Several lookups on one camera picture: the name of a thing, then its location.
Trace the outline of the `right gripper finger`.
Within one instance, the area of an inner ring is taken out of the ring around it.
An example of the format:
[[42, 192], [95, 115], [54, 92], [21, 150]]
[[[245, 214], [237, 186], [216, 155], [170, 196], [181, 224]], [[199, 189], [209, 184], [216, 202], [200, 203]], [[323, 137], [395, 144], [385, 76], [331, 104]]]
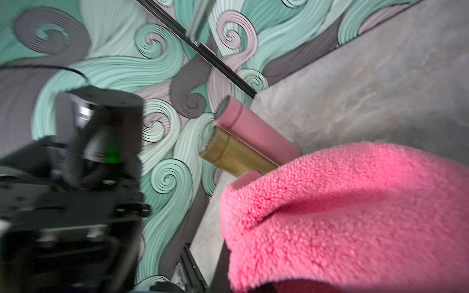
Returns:
[[231, 251], [224, 242], [208, 293], [232, 293], [228, 278], [230, 255]]

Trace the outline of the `pink microfiber cloth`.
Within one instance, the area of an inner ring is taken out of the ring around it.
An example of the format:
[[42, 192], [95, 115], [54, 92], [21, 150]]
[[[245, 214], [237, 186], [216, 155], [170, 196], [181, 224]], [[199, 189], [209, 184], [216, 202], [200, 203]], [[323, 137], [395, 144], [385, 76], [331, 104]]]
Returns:
[[466, 293], [469, 170], [385, 143], [337, 146], [221, 197], [236, 293]]

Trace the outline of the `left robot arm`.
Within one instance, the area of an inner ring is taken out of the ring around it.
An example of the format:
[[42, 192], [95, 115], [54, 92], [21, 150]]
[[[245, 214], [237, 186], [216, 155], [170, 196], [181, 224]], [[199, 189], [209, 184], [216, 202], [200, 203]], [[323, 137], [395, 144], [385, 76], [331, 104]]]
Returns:
[[213, 116], [87, 83], [54, 102], [56, 132], [1, 160], [1, 291], [179, 293], [158, 273], [199, 190]]

